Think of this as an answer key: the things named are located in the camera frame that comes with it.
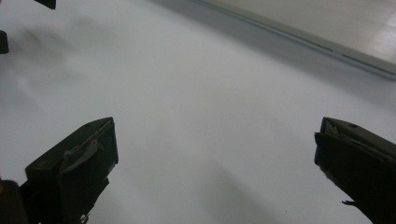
dark object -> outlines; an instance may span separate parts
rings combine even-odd
[[[0,223],[86,223],[118,161],[113,118],[85,124],[27,166],[19,188],[0,180]]]
[[[49,7],[50,9],[56,8],[56,0],[35,0],[42,5]]]
[[[0,31],[0,54],[6,54],[9,52],[7,33]]]
[[[396,223],[396,146],[338,119],[324,118],[315,164],[374,224]]]

